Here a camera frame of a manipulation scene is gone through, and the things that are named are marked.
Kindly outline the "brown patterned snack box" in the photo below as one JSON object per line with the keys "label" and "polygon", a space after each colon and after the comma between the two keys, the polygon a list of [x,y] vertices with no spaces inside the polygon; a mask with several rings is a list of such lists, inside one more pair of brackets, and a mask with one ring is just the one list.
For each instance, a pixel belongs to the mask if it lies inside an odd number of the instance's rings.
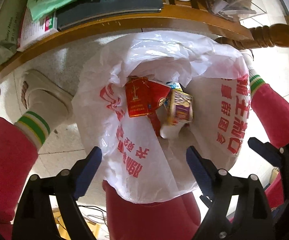
{"label": "brown patterned snack box", "polygon": [[176,139],[180,130],[193,121],[193,97],[171,89],[167,97],[167,117],[160,129],[163,139]]}

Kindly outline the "red cigarette pack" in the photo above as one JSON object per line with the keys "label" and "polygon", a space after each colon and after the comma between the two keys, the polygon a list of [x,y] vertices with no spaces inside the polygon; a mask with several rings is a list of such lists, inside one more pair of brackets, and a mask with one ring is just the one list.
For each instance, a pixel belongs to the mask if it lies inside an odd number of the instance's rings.
{"label": "red cigarette pack", "polygon": [[150,113],[149,84],[146,77],[131,79],[126,83],[125,91],[130,118],[146,116]]}

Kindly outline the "crushed red paper cup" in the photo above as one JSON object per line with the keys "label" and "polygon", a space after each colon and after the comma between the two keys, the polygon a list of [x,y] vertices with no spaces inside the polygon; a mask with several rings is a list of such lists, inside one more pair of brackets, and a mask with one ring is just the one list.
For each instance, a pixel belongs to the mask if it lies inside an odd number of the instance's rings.
{"label": "crushed red paper cup", "polygon": [[171,88],[168,85],[165,85],[157,81],[149,80],[147,84],[149,87],[149,97],[150,97],[150,102],[148,105],[149,106],[148,117],[153,126],[156,136],[159,137],[161,122],[157,117],[156,110],[159,109],[164,104]]}

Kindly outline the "blue white medicine box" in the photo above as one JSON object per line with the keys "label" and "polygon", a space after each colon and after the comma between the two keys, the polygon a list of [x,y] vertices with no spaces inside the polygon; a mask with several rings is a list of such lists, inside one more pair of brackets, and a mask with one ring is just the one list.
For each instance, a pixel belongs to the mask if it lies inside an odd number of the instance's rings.
{"label": "blue white medicine box", "polygon": [[167,82],[166,85],[168,85],[171,89],[176,89],[176,90],[181,91],[181,92],[183,91],[181,84],[178,82],[174,82],[174,81]]}

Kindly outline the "white red plastic trash bag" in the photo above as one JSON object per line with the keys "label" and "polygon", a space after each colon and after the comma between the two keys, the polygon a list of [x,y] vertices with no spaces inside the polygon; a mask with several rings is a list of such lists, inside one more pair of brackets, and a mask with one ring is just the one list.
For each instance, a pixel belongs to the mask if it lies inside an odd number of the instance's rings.
{"label": "white red plastic trash bag", "polygon": [[[225,170],[238,158],[251,103],[248,74],[239,50],[202,35],[152,31],[118,38],[80,75],[72,105],[83,145],[102,150],[100,173],[124,200],[149,204],[192,192],[189,146]],[[125,85],[138,77],[178,82],[193,97],[193,121],[176,139],[157,137],[147,115],[129,117]],[[166,107],[167,98],[156,110],[161,126]]]}

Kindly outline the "person's right leg red trousers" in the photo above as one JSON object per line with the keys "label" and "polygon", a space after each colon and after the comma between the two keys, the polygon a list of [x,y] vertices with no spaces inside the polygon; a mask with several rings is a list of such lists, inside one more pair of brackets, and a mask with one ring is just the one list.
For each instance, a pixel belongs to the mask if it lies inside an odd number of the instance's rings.
{"label": "person's right leg red trousers", "polygon": [[280,148],[289,143],[289,103],[269,84],[249,71],[251,108],[264,127],[270,143]]}

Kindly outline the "beige right slipper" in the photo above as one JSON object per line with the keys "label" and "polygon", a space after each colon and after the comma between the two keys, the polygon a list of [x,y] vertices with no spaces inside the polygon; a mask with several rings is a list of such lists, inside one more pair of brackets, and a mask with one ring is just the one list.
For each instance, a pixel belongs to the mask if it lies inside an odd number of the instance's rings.
{"label": "beige right slipper", "polygon": [[243,50],[240,50],[240,53],[243,55],[243,58],[244,58],[244,61],[246,63],[248,70],[252,70],[253,69],[252,65],[254,61],[252,50],[243,49]]}

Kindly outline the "beige slipper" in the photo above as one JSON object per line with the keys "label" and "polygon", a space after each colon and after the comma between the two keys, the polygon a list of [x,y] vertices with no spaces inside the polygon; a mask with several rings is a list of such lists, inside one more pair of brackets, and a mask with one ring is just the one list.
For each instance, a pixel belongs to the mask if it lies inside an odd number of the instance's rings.
{"label": "beige slipper", "polygon": [[244,61],[246,63],[248,70],[252,70],[253,69],[252,65],[254,61],[252,50],[243,49],[243,50],[240,50],[240,53],[243,55],[243,58],[244,58]]}
{"label": "beige slipper", "polygon": [[75,122],[71,103],[73,96],[45,75],[34,69],[28,70],[21,78],[21,85],[21,100],[27,112],[41,117],[51,130],[61,124]]}

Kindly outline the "beige left slipper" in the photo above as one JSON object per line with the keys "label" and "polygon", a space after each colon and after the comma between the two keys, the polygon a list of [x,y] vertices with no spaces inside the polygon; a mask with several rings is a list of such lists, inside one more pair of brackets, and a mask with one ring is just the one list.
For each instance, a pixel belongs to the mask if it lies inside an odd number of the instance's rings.
{"label": "beige left slipper", "polygon": [[21,100],[27,112],[41,117],[51,130],[61,124],[75,122],[71,103],[73,96],[45,75],[34,69],[28,70],[21,78],[21,85]]}

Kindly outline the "red white leaflet booklet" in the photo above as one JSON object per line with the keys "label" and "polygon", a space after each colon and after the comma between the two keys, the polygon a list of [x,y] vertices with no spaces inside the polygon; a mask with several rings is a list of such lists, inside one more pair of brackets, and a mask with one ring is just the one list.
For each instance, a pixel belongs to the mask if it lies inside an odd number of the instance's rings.
{"label": "red white leaflet booklet", "polygon": [[27,8],[20,26],[17,51],[23,52],[38,41],[57,32],[57,17],[55,12],[34,21],[29,8]]}

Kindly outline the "dark notebook on shelf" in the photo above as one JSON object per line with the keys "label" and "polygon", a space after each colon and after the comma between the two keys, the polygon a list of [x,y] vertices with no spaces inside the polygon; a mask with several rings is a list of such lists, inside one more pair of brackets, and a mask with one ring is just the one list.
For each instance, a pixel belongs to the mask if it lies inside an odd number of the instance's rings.
{"label": "dark notebook on shelf", "polygon": [[156,13],[162,8],[163,0],[77,0],[56,11],[57,29],[63,31],[112,16]]}

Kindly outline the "white table with wooden frame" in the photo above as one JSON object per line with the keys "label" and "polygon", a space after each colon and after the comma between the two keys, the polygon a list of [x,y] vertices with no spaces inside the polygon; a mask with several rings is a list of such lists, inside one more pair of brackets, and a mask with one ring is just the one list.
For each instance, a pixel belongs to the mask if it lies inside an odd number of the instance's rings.
{"label": "white table with wooden frame", "polygon": [[55,33],[37,42],[24,52],[17,52],[0,66],[0,84],[13,70],[27,61],[66,43],[88,36],[115,31],[147,28],[168,28],[185,31],[202,31],[218,35],[218,41],[238,49],[289,47],[289,25],[274,24],[247,29],[238,22],[231,22],[206,11],[202,0],[176,1],[165,4],[158,13],[125,14],[101,17]]}

